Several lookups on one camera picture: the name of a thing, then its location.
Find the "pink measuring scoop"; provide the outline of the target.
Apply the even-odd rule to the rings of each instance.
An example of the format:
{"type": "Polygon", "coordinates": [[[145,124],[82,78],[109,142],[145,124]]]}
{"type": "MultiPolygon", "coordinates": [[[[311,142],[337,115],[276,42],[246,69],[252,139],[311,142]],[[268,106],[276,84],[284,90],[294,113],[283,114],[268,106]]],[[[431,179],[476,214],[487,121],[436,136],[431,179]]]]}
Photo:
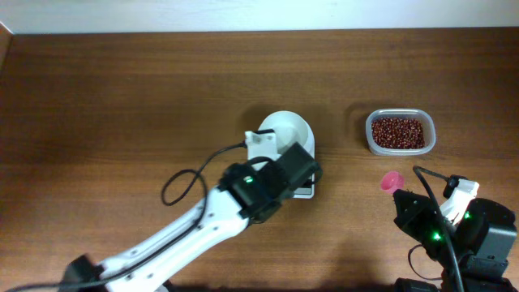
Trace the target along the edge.
{"type": "Polygon", "coordinates": [[[402,189],[405,185],[404,176],[397,171],[387,172],[381,180],[380,189],[388,194],[393,194],[396,190],[402,189]]]}

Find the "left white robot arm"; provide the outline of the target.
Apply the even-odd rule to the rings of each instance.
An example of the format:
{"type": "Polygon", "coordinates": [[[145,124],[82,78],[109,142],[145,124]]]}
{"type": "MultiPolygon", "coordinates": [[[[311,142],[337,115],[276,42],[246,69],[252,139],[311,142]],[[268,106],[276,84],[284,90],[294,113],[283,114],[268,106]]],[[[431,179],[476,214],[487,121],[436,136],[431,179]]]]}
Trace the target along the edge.
{"type": "Polygon", "coordinates": [[[92,264],[82,255],[66,268],[61,291],[157,291],[191,261],[218,243],[268,220],[318,181],[315,148],[295,142],[244,163],[232,164],[203,199],[173,223],[119,255],[92,264]]]}

